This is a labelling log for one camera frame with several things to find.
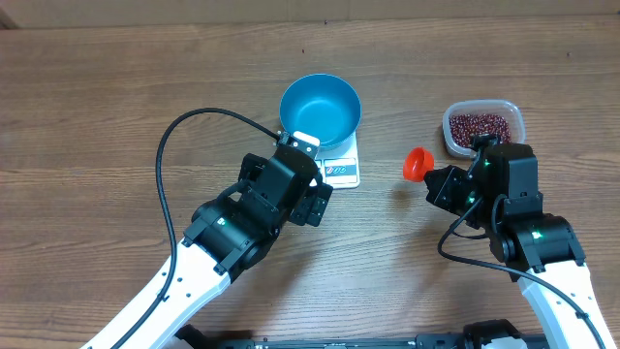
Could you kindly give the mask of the red scoop with blue handle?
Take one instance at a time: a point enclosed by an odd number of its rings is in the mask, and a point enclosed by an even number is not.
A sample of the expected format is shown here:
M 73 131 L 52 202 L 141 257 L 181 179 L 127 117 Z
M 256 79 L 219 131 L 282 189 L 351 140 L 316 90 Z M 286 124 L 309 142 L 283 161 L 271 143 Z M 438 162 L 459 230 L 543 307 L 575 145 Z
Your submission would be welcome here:
M 424 181 L 425 175 L 433 171 L 435 159 L 433 154 L 423 148 L 416 147 L 410 151 L 403 164 L 403 177 L 412 182 Z

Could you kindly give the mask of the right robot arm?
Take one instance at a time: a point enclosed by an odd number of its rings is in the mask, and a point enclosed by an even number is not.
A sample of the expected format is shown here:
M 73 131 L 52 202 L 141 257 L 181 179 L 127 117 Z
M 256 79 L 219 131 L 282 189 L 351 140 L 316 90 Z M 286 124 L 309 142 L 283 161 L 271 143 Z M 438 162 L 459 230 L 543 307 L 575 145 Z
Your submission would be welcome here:
M 531 306 L 547 348 L 612 348 L 615 343 L 594 295 L 585 252 L 572 225 L 543 210 L 538 160 L 524 143 L 476 136 L 467 169 L 437 169 L 423 151 L 411 181 L 426 184 L 427 202 L 456 215 L 441 236 L 461 224 L 483 229 L 495 262 L 460 257 L 437 247 L 451 261 L 507 273 Z

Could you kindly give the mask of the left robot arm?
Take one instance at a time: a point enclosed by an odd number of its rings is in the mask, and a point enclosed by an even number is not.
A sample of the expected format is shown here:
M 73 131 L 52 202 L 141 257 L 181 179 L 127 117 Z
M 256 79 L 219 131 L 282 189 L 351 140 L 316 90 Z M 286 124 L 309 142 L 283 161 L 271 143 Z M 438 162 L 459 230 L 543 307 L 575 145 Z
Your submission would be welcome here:
M 318 226 L 331 193 L 318 149 L 280 144 L 247 154 L 238 181 L 199 206 L 158 274 L 92 339 L 89 348 L 162 348 L 201 308 L 261 261 L 286 222 Z

